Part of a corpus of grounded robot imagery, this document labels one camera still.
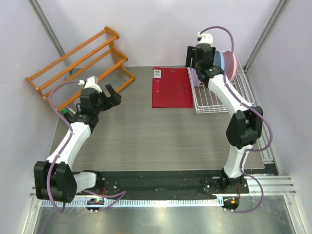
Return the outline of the blue plate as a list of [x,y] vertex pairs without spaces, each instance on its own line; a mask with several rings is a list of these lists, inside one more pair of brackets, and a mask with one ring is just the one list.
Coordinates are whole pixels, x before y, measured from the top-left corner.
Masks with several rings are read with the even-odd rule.
[[224,55],[220,51],[216,51],[214,55],[214,66],[220,67],[222,70],[225,68]]

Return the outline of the lavender plate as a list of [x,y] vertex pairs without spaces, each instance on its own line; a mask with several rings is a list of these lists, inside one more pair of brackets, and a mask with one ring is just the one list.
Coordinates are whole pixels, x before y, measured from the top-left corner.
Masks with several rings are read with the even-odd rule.
[[193,85],[194,87],[200,86],[201,85],[201,81],[198,78],[198,75],[196,73],[196,70],[191,68],[190,69],[190,73],[191,73],[191,79],[193,81]]

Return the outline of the pink plate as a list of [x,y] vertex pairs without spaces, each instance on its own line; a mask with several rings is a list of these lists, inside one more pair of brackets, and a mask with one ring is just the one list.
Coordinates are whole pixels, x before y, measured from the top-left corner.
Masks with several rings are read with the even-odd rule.
[[225,51],[223,53],[224,57],[224,71],[227,76],[227,79],[232,82],[235,78],[237,70],[237,59],[234,53],[231,51]]

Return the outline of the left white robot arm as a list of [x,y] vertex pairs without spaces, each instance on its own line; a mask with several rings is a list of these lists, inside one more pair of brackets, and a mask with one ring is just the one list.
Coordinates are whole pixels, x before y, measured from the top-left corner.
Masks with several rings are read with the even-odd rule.
[[69,129],[57,149],[45,160],[34,165],[36,197],[41,200],[70,203],[77,193],[88,189],[100,194],[104,183],[97,171],[73,174],[72,166],[84,142],[98,123],[98,115],[118,106],[119,95],[110,84],[106,86],[109,96],[94,82],[87,81],[80,93],[80,109],[65,119]]

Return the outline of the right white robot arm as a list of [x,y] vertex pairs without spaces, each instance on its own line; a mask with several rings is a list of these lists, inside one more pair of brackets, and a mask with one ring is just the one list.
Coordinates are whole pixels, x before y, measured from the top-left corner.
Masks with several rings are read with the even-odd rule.
[[263,110],[253,107],[232,86],[224,70],[214,64],[215,47],[199,43],[188,46],[186,67],[192,68],[198,80],[222,102],[231,119],[226,130],[230,150],[221,169],[220,187],[235,193],[243,183],[243,168],[247,155],[262,135]]

